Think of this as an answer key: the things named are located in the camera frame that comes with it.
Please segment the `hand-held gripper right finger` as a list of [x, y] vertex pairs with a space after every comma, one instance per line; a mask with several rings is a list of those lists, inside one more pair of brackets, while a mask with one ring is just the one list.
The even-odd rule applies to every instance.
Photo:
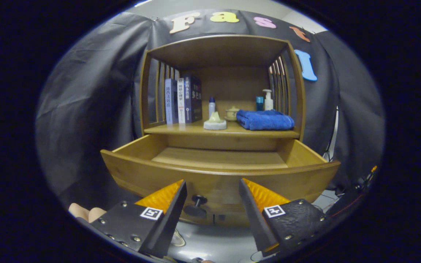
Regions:
[[239, 180], [239, 195], [263, 256], [295, 253], [332, 225], [331, 218], [309, 201], [290, 201], [245, 178]]

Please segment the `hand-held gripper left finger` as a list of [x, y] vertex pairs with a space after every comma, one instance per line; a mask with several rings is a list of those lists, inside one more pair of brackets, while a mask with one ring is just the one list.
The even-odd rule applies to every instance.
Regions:
[[186, 182], [179, 180], [139, 201], [120, 201], [91, 226], [125, 248], [163, 258], [168, 253], [186, 198]]

